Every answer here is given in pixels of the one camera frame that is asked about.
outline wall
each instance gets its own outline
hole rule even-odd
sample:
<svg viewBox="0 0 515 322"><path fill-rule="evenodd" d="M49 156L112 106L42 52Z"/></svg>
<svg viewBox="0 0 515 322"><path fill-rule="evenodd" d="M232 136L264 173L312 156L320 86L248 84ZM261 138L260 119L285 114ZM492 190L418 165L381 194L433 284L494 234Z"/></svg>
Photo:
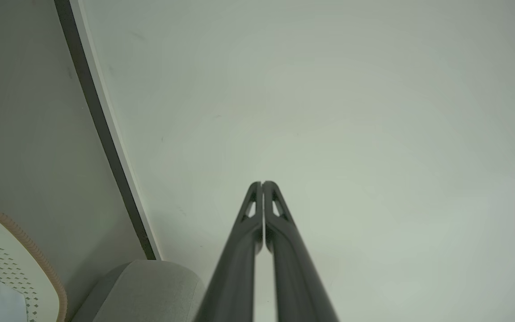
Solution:
<svg viewBox="0 0 515 322"><path fill-rule="evenodd" d="M51 0L0 1L0 211L59 274L68 317L103 274L145 258Z"/></svg>
<svg viewBox="0 0 515 322"><path fill-rule="evenodd" d="M79 2L165 259L270 179L342 321L515 320L515 0Z"/></svg>

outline gray sofa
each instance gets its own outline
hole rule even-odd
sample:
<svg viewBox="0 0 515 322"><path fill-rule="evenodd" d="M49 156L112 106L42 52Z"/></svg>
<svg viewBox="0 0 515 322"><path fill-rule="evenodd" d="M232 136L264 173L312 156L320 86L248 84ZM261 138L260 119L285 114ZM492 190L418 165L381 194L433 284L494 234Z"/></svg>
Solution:
<svg viewBox="0 0 515 322"><path fill-rule="evenodd" d="M72 322L190 322L203 296L200 278L189 269L133 261L105 275Z"/></svg>

